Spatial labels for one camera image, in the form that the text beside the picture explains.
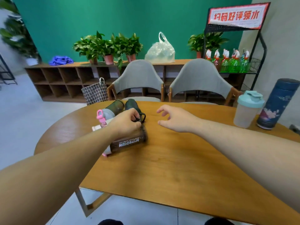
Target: green wall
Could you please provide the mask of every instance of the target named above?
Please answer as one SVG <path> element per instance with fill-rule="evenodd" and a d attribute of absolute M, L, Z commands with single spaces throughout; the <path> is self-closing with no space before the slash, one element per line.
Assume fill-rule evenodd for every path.
<path fill-rule="evenodd" d="M 86 61 L 73 43 L 96 30 L 140 37 L 144 58 L 162 31 L 175 49 L 175 59 L 195 58 L 187 46 L 192 34 L 202 33 L 210 7 L 250 4 L 252 0 L 14 0 L 44 62 L 55 55 Z M 224 47 L 238 48 L 242 32 L 227 32 Z"/>

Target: checkered basket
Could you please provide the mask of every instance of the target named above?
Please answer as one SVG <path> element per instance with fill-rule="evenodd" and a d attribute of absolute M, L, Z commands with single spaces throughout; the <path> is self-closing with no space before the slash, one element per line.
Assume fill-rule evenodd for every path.
<path fill-rule="evenodd" d="M 99 83 L 84 87 L 81 90 L 83 92 L 83 96 L 86 100 L 87 105 L 108 100 L 107 86 L 104 82 L 103 77 L 99 79 Z"/>

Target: gray fabric upholstery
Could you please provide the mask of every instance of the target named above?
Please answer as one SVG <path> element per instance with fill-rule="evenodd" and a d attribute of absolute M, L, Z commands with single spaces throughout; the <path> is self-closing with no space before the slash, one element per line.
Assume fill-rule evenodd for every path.
<path fill-rule="evenodd" d="M 194 104 L 210 104 L 210 105 L 217 105 L 216 103 L 212 103 L 212 102 L 181 102 L 181 103 L 194 103 Z"/>
<path fill-rule="evenodd" d="M 208 60 L 197 58 L 186 63 L 171 83 L 172 96 L 188 90 L 211 91 L 227 97 L 232 86 L 218 73 Z"/>
<path fill-rule="evenodd" d="M 127 97 L 122 100 L 134 99 L 135 101 L 150 101 L 150 102 L 160 102 L 160 99 L 155 97 L 146 97 L 146 96 L 136 96 L 136 97 Z"/>
<path fill-rule="evenodd" d="M 134 60 L 113 84 L 117 93 L 128 88 L 154 88 L 160 91 L 163 81 L 149 61 Z"/>

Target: flower pot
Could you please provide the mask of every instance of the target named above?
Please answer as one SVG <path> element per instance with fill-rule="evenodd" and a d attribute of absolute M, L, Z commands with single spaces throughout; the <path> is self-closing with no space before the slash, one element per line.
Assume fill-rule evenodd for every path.
<path fill-rule="evenodd" d="M 113 65 L 113 56 L 112 55 L 104 56 L 104 61 L 107 65 Z"/>
<path fill-rule="evenodd" d="M 31 66 L 31 65 L 37 65 L 38 64 L 38 60 L 36 58 L 26 58 L 26 63 L 27 65 Z"/>
<path fill-rule="evenodd" d="M 94 57 L 93 59 L 90 59 L 90 63 L 92 65 L 97 65 L 98 64 L 98 59 L 96 57 Z"/>
<path fill-rule="evenodd" d="M 128 62 L 132 62 L 134 60 L 136 60 L 135 54 L 133 55 L 126 55 Z"/>
<path fill-rule="evenodd" d="M 201 52 L 197 51 L 197 58 L 201 58 Z"/>

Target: chair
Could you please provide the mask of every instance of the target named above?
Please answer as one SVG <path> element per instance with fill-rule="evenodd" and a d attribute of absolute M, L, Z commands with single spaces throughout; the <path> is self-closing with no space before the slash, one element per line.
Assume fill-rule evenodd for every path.
<path fill-rule="evenodd" d="M 134 99 L 137 101 L 152 101 L 163 102 L 164 84 L 162 79 L 157 75 L 153 65 L 146 60 L 134 60 L 130 62 L 123 74 L 116 79 L 108 88 L 108 100 L 112 100 L 111 90 L 114 97 L 117 99 L 117 94 L 120 91 L 130 88 L 154 88 L 161 93 L 161 99 L 154 97 L 127 97 L 127 99 Z"/>
<path fill-rule="evenodd" d="M 225 106 L 229 105 L 233 96 L 237 100 L 242 94 L 242 92 L 235 89 L 220 76 L 213 63 L 202 58 L 191 60 L 183 66 L 176 79 L 170 85 L 169 102 L 179 92 L 188 90 L 204 90 L 218 93 L 226 98 Z M 215 104 L 211 102 L 185 103 Z"/>

